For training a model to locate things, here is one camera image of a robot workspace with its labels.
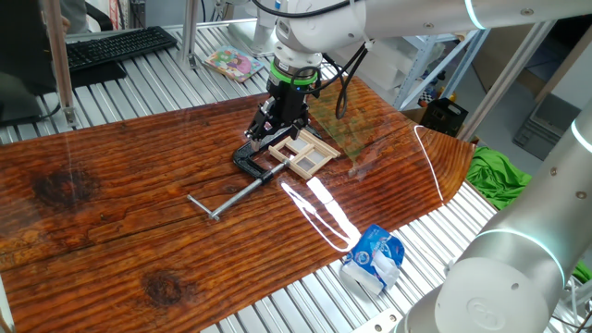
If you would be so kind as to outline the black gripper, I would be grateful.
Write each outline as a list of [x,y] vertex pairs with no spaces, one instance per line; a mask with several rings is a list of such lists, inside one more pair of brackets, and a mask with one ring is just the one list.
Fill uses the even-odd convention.
[[267,122],[274,129],[290,127],[290,137],[294,141],[298,139],[301,130],[309,124],[307,95],[303,91],[312,87],[312,84],[296,84],[292,88],[289,82],[280,79],[267,80],[266,88],[274,99],[267,99],[258,105],[253,121],[244,132],[254,151],[260,150],[261,141],[268,133]]

